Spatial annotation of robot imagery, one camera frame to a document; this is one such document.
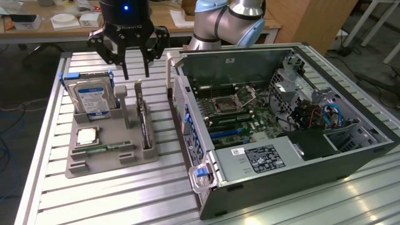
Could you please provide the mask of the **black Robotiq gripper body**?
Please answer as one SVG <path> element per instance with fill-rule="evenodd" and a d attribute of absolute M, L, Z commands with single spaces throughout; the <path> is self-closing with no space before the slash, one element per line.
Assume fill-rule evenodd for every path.
<path fill-rule="evenodd" d="M 100 0 L 104 25 L 98 38 L 108 38 L 122 48 L 146 50 L 153 33 L 150 8 L 146 0 Z"/>

